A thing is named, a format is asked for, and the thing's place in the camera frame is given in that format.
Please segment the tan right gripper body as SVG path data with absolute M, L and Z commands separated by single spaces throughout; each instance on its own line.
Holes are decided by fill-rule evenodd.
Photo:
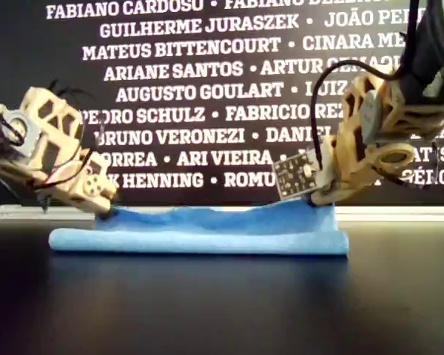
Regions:
M 398 180 L 415 158 L 410 143 L 364 143 L 360 126 L 340 130 L 334 153 L 340 181 L 353 190 L 381 178 Z

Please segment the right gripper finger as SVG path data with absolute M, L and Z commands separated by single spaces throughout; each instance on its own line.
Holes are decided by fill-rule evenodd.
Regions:
M 310 194 L 310 200 L 339 200 L 339 184 L 335 168 L 323 168 L 316 171 L 316 188 Z
M 339 200 L 313 200 L 313 206 L 329 206 L 334 203 L 338 203 L 342 200 L 350 198 L 355 195 L 361 189 L 370 185 L 370 179 L 367 178 L 354 178 L 348 180 L 337 180 L 339 184 Z

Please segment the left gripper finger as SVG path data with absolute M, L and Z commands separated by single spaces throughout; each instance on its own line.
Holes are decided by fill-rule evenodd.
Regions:
M 90 161 L 85 166 L 81 191 L 94 209 L 111 209 L 117 187 L 107 176 L 105 163 Z
M 77 209 L 94 214 L 95 216 L 108 215 L 111 209 L 111 202 L 104 197 L 95 198 L 83 198 L 83 197 L 70 197 L 64 199 L 64 202 L 69 206 L 76 207 Z

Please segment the tan left gripper body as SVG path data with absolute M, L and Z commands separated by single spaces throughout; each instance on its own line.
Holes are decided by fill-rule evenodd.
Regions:
M 96 165 L 92 153 L 78 153 L 65 162 L 45 157 L 36 175 L 39 200 L 92 200 L 96 197 Z

